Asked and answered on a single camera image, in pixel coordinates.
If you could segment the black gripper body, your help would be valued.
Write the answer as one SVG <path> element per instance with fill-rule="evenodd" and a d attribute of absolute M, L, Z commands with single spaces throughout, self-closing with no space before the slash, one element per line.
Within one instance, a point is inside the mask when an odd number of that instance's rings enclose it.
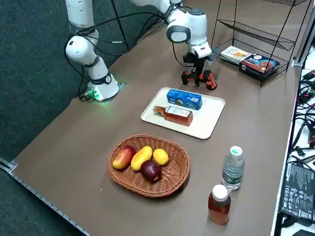
<path fill-rule="evenodd" d="M 190 63 L 190 64 L 194 64 L 194 65 L 204 65 L 206 58 L 199 58 L 197 55 L 191 53 L 191 52 L 187 52 L 184 56 L 183 56 L 183 62 L 184 63 Z"/>

